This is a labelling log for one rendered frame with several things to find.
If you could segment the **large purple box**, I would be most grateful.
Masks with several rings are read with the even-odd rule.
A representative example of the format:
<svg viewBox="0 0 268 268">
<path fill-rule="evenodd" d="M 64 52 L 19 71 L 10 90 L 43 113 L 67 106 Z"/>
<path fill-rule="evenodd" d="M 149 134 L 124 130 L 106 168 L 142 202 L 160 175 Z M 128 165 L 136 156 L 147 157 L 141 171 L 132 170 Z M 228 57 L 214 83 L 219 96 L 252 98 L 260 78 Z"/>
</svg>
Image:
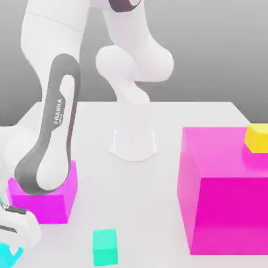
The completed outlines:
<svg viewBox="0 0 268 268">
<path fill-rule="evenodd" d="M 25 193 L 14 178 L 8 180 L 7 196 L 11 205 L 32 212 L 40 224 L 67 224 L 78 188 L 76 162 L 71 162 L 64 184 L 47 195 Z"/>
</svg>

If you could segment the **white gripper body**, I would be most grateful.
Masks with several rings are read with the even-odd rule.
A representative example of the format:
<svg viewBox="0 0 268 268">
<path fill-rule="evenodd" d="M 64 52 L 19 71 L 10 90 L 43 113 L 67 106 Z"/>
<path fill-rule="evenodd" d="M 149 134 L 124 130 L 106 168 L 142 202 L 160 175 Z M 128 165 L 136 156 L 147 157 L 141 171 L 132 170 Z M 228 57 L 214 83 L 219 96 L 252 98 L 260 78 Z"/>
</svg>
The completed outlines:
<svg viewBox="0 0 268 268">
<path fill-rule="evenodd" d="M 0 242 L 8 244 L 11 251 L 34 248 L 41 239 L 41 229 L 33 213 L 0 211 Z"/>
</svg>

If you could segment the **large pink box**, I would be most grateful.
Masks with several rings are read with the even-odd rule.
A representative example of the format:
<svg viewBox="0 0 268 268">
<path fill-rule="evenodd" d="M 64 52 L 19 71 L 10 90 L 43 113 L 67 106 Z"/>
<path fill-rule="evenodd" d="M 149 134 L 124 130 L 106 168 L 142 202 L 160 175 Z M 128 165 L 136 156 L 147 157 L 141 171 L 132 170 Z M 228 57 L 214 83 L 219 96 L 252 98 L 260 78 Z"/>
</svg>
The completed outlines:
<svg viewBox="0 0 268 268">
<path fill-rule="evenodd" d="M 182 130 L 177 196 L 192 255 L 268 255 L 268 153 L 244 127 Z"/>
</svg>

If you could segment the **small yellow cube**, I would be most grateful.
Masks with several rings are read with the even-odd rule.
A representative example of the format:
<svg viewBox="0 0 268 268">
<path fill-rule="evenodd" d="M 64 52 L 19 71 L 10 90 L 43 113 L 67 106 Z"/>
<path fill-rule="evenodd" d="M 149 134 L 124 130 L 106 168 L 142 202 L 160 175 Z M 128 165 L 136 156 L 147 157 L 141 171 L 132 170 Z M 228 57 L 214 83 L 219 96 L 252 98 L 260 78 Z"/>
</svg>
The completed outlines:
<svg viewBox="0 0 268 268">
<path fill-rule="evenodd" d="M 268 123 L 249 124 L 244 143 L 252 153 L 268 153 Z"/>
</svg>

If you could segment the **small green cube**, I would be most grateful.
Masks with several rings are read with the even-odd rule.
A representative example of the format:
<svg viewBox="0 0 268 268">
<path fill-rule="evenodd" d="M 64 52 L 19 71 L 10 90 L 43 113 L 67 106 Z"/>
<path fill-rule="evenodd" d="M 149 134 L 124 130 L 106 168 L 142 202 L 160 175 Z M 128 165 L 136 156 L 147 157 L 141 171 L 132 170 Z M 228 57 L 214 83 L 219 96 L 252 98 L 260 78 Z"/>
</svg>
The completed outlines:
<svg viewBox="0 0 268 268">
<path fill-rule="evenodd" d="M 118 264 L 118 245 L 116 229 L 93 231 L 94 266 Z"/>
</svg>

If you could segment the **small cyan cube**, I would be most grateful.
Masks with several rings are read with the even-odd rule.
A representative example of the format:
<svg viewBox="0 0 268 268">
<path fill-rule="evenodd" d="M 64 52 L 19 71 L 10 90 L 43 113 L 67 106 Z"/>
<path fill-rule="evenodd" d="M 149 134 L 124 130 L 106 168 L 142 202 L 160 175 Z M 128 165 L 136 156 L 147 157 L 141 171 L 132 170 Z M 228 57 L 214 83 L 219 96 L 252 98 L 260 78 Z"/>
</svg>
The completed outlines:
<svg viewBox="0 0 268 268">
<path fill-rule="evenodd" d="M 24 252 L 19 247 L 17 252 L 12 255 L 9 248 L 8 244 L 0 242 L 0 268 L 12 268 Z"/>
</svg>

